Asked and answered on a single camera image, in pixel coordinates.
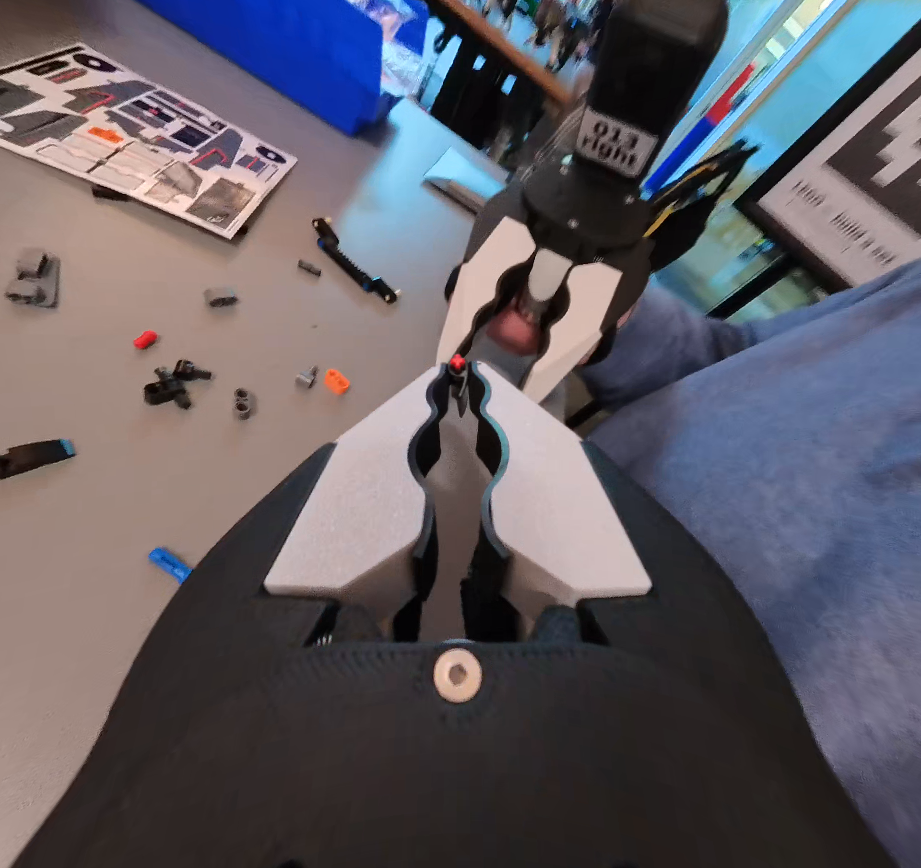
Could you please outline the person's right forearm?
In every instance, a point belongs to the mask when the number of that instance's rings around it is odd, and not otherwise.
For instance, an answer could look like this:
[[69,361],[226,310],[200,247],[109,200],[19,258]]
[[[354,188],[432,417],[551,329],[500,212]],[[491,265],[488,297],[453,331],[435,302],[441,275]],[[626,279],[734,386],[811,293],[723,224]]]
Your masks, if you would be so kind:
[[594,400],[616,411],[811,320],[809,308],[732,323],[708,317],[651,280],[628,316],[578,370]]

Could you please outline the person's right hand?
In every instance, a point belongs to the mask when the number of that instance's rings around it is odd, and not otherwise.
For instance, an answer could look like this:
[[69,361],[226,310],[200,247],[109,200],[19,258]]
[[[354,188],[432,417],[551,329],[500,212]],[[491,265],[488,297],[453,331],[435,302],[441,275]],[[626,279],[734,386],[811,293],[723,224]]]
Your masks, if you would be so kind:
[[504,352],[533,356],[540,348],[542,328],[538,321],[510,305],[490,321],[486,335]]

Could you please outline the framed printed sign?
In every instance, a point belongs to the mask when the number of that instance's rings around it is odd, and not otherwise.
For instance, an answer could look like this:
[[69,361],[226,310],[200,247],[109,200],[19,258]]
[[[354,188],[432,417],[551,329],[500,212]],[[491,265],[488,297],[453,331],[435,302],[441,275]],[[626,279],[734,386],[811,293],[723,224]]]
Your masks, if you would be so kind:
[[734,202],[828,292],[920,258],[920,24]]

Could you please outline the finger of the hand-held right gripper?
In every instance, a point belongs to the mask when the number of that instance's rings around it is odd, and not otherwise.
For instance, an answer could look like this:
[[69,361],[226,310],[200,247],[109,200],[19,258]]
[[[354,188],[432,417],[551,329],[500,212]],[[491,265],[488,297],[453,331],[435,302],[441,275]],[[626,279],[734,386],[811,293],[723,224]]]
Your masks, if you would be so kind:
[[524,284],[536,244],[525,224],[502,218],[457,272],[436,349],[436,364],[466,356],[480,331]]
[[607,264],[574,267],[563,292],[567,307],[547,326],[538,358],[520,385],[532,401],[543,401],[602,340],[602,325],[623,274]]

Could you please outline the blue plastic parts bin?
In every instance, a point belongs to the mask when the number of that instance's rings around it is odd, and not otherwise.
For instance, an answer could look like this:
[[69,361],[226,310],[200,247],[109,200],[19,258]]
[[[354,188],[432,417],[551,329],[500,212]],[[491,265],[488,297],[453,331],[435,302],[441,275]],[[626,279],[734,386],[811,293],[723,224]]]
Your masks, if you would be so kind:
[[385,31],[349,0],[137,0],[348,136],[398,98],[382,86]]

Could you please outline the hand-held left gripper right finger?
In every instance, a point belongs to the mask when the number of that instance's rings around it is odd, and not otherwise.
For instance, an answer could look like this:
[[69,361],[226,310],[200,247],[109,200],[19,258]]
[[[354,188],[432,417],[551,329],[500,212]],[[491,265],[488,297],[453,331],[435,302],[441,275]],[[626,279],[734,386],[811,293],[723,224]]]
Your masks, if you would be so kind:
[[489,474],[466,576],[466,636],[515,640],[545,609],[646,596],[651,578],[586,447],[495,369],[468,365]]

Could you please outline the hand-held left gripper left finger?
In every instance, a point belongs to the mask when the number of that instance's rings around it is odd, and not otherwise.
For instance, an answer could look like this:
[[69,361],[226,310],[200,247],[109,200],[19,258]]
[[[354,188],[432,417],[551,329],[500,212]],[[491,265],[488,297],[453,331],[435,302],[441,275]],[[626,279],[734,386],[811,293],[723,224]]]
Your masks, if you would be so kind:
[[446,364],[424,372],[332,445],[263,586],[273,596],[365,609],[394,640],[417,640],[437,575],[434,499]]

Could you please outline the clear plastic bags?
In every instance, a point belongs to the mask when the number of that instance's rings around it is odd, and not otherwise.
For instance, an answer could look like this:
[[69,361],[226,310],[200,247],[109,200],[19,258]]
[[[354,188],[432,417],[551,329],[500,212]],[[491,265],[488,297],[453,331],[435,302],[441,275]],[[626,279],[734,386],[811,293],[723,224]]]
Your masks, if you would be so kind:
[[417,94],[423,75],[423,52],[407,44],[408,26],[426,25],[428,12],[410,0],[345,0],[350,7],[381,29],[380,89],[387,99]]

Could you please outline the long blue lego pin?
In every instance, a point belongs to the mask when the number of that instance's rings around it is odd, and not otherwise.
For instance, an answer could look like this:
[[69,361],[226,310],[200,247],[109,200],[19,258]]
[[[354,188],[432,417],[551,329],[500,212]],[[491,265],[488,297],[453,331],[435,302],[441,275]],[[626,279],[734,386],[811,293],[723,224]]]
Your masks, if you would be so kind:
[[178,585],[184,584],[192,572],[190,565],[163,547],[157,547],[150,551],[147,559],[158,570],[171,577]]

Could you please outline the black lego axle piece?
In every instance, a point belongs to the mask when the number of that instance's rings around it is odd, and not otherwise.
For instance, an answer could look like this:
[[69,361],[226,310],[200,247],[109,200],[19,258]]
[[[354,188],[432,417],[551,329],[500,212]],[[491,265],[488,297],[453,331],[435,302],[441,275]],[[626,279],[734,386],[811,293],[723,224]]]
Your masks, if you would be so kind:
[[1,481],[61,463],[75,457],[75,455],[75,447],[67,439],[53,439],[11,446],[1,454]]

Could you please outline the grey lego panel piece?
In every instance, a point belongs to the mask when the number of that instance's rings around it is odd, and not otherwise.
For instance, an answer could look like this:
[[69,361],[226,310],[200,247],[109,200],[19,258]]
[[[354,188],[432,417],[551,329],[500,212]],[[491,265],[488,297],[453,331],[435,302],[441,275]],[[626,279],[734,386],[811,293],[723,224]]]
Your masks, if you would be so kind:
[[38,247],[25,249],[17,259],[14,279],[6,286],[6,300],[19,305],[56,308],[61,267],[59,256]]

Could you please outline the wooden background table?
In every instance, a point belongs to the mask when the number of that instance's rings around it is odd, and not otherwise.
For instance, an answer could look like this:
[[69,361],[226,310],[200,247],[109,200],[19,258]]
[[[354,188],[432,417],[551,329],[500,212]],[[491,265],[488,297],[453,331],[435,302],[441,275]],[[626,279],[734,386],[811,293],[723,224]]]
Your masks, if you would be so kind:
[[478,54],[497,57],[508,73],[534,85],[548,102],[564,106],[570,99],[570,82],[553,74],[523,44],[516,43],[499,26],[469,7],[463,0],[423,0],[435,17],[454,27],[458,34],[484,48]]

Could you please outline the lego sticker sheet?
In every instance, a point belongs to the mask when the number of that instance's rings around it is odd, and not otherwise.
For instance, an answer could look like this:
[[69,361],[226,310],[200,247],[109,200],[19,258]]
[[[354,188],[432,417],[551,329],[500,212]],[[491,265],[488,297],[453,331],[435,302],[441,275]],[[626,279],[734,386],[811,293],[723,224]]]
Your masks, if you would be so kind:
[[297,163],[85,45],[2,67],[1,146],[226,240]]

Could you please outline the black lego cross connector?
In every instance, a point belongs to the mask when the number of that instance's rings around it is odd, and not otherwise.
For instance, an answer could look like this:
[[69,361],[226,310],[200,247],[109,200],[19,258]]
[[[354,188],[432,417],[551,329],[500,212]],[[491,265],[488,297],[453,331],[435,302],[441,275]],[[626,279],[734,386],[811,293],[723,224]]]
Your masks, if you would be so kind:
[[192,407],[185,382],[166,367],[155,368],[155,381],[144,386],[143,400],[148,406],[171,402],[184,411]]

